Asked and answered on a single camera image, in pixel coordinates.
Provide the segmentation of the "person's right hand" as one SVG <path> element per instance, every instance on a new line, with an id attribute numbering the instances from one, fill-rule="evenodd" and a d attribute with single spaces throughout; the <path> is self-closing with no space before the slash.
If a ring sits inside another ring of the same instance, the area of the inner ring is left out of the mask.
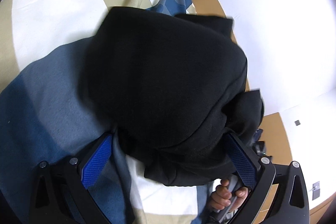
<path id="1" fill-rule="evenodd" d="M 229 183 L 230 181 L 227 179 L 221 180 L 215 191 L 211 193 L 210 199 L 208 201 L 208 208 L 210 210 L 223 210 L 226 207 L 230 206 L 232 193 L 228 190 Z M 241 187 L 240 189 L 238 189 L 235 192 L 235 196 L 237 197 L 237 199 L 232 205 L 230 211 L 237 210 L 243 204 L 248 194 L 248 188 Z"/>

